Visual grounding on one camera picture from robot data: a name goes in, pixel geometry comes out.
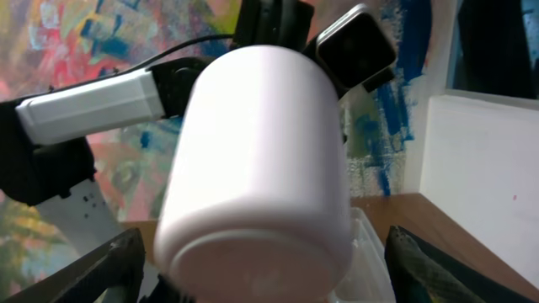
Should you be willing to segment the pink cup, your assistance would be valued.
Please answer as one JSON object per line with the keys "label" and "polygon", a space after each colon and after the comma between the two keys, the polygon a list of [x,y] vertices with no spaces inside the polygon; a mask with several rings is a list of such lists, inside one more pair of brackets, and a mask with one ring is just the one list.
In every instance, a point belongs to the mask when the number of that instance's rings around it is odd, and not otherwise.
{"label": "pink cup", "polygon": [[313,302],[351,262],[338,98],[272,45],[213,61],[190,95],[154,239],[156,265],[208,302]]}

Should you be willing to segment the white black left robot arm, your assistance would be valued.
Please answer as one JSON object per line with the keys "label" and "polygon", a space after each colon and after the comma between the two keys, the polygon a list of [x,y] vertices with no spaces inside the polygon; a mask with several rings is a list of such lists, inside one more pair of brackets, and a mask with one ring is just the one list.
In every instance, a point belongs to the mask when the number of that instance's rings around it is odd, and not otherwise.
{"label": "white black left robot arm", "polygon": [[301,51],[314,12],[303,1],[244,1],[233,32],[194,38],[226,40],[224,56],[174,58],[167,49],[123,71],[2,103],[2,191],[29,206],[72,196],[94,178],[87,136],[95,133],[180,117],[181,143],[203,145],[232,130],[238,84],[261,83],[254,60]]}

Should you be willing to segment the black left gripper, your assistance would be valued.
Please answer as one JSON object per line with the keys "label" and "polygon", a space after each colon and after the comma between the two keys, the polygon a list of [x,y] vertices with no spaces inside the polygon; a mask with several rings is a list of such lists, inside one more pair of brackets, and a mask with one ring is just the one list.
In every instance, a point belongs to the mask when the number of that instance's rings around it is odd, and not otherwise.
{"label": "black left gripper", "polygon": [[302,51],[314,12],[298,0],[242,0],[232,48],[277,45]]}

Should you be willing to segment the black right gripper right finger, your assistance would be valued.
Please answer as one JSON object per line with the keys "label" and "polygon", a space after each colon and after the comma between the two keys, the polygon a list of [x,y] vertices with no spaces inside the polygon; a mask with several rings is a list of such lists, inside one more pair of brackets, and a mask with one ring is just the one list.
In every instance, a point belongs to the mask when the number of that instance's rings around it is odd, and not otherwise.
{"label": "black right gripper right finger", "polygon": [[391,226],[385,263],[397,303],[528,302],[401,226]]}

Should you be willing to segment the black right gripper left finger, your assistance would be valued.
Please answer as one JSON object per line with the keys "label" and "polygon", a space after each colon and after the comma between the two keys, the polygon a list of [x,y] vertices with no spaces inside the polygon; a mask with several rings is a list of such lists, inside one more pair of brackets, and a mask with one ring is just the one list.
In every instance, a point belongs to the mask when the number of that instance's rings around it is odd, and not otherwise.
{"label": "black right gripper left finger", "polygon": [[94,302],[114,288],[116,302],[137,302],[145,260],[141,232],[131,228],[4,302]]}

